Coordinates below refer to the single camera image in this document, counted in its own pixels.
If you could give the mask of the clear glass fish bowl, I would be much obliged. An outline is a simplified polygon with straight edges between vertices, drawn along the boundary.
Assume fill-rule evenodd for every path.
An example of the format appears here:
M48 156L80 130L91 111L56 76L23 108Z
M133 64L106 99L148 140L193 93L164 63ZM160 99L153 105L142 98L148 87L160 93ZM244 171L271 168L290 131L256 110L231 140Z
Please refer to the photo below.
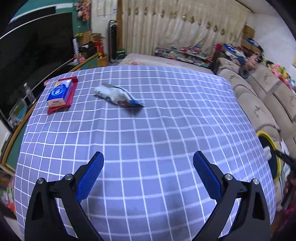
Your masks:
M18 126L23 121L27 113L27 109L28 106L25 99L20 98L9 113L8 121L12 128Z

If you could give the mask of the pile of plush toys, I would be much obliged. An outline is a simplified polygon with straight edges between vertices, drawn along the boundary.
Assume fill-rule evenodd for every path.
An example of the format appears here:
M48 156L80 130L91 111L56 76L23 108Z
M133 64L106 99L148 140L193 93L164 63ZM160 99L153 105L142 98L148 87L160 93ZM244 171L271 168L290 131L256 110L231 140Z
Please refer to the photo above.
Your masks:
M292 79L287 70L283 66L268 60L263 54L262 47L251 37L242 39L240 47L226 43L215 45L212 67L216 72L229 69L248 80L250 73L254 72L260 64L269 69L289 89L295 91L295 80Z

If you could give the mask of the clear water bottle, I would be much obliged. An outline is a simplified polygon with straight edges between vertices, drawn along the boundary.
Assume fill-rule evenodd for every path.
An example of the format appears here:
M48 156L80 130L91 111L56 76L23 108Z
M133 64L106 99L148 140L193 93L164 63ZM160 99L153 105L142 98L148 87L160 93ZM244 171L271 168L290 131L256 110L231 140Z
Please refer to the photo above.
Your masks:
M29 87L29 85L26 82L23 84L23 86L25 88L27 99L30 101L31 104L34 104L36 102L36 98L31 90L31 88Z

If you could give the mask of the white silver snack bag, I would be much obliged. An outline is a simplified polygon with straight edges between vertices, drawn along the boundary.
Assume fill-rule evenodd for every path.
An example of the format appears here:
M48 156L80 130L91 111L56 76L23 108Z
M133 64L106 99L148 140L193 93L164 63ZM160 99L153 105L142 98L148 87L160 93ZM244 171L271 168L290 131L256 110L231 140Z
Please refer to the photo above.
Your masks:
M134 97L124 88L106 82L95 87L94 94L119 106L125 106L127 108L144 107L144 104L134 99Z

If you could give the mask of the large black television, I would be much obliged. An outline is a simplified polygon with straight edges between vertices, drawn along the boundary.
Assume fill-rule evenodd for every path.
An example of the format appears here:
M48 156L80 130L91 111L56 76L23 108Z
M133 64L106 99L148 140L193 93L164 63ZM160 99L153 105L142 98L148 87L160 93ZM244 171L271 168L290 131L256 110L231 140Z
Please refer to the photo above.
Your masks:
M72 14L30 21L1 37L1 111L8 116L30 88L74 56Z

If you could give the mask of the red tray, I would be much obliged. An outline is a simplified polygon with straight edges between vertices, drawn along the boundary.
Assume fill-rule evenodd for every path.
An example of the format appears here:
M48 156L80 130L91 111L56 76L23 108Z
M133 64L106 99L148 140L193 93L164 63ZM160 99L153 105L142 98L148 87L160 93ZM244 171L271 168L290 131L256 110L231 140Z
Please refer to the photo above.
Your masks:
M49 106L47 114L51 114L61 108L70 107L77 85L78 79L76 76L59 79L47 98Z

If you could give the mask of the black tower fan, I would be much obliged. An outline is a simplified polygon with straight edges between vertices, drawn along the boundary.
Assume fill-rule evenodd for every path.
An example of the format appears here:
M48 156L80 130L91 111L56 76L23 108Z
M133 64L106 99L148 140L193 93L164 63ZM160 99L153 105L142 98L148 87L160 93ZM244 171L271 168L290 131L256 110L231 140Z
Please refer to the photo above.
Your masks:
M108 48L111 63L117 61L117 21L110 20L108 23Z

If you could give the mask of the beige patterned curtain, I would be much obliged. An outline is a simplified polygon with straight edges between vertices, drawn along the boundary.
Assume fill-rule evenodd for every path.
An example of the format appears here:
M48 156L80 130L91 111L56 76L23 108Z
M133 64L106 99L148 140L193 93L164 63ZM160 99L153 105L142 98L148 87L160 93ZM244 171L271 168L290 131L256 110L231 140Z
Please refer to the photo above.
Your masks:
M237 1L122 1L122 46L153 55L156 47L194 47L213 54L242 38L250 10Z

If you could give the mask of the floral beige mattress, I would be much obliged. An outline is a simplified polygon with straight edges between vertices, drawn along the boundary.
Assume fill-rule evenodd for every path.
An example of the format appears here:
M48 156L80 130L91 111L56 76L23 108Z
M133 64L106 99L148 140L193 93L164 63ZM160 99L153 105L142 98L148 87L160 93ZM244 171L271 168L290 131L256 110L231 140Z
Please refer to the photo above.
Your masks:
M142 55L142 54L128 54L124 59L121 60L119 65L145 65L145 66L163 66L163 67L175 67L195 70L208 74L214 74L210 69L196 66L193 64L171 60L162 57Z

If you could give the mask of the blue checkered tablecloth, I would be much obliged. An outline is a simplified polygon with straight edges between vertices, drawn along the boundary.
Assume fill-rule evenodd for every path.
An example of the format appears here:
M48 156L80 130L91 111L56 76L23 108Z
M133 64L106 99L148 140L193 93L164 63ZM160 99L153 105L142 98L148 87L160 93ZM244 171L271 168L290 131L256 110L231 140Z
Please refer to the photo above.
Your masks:
M47 114L52 78L29 118L15 177L16 216L25 230L38 178L74 173L95 152L104 167L81 205L104 240L191 240L215 207L193 166L202 151L237 180L257 178L270 218L275 191L259 139L222 77L156 66L113 66L74 72L68 109ZM127 90L143 108L94 94L102 83Z

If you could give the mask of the crumpled white tissue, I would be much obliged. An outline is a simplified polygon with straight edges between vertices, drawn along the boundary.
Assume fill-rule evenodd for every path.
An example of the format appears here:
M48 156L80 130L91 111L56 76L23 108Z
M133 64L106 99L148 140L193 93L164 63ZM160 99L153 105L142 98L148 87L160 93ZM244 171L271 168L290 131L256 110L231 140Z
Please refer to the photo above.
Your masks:
M269 161L272 158L271 150L269 146L263 148L267 160Z

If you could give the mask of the low shelf with toys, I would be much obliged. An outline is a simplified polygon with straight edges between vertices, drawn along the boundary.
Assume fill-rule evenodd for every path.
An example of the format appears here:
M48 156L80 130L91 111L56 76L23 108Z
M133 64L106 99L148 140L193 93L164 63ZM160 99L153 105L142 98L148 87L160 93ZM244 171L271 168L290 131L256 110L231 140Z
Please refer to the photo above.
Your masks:
M156 47L154 55L204 68L209 68L213 59L213 56L203 53L199 45L188 48L179 48L175 46Z

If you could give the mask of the cardboard boxes stack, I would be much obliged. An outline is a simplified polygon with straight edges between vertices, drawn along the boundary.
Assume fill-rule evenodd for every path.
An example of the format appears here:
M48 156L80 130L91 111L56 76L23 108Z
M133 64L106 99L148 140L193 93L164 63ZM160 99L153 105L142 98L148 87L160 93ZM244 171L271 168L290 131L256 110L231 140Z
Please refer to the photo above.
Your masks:
M242 32L241 46L247 51L263 53L260 44L254 40L254 35L255 30L252 27L245 25Z

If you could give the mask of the blue tissue pack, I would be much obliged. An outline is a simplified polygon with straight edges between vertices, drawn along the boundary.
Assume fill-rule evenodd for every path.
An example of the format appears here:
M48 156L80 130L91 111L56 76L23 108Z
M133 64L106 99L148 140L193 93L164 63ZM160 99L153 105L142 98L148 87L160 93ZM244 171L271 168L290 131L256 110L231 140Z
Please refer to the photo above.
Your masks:
M73 87L73 82L71 79L65 79L58 81L53 89L51 90L48 98L47 104L50 108L63 106L66 104L70 91Z

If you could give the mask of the yellow-rimmed black trash bin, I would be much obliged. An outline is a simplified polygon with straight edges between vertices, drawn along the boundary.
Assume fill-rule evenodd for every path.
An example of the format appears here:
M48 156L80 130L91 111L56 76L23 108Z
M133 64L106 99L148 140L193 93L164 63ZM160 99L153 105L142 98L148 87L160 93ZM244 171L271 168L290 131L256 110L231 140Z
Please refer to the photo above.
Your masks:
M274 153L274 150L277 150L277 147L275 145L275 142L273 139L264 131L258 131L256 135L259 138L260 144L262 145L262 148L269 146L272 154L272 158L268 161L268 165L271 171L271 175L273 178L273 181L276 182L279 180L280 177L280 171L281 171L281 162L280 158L277 157Z

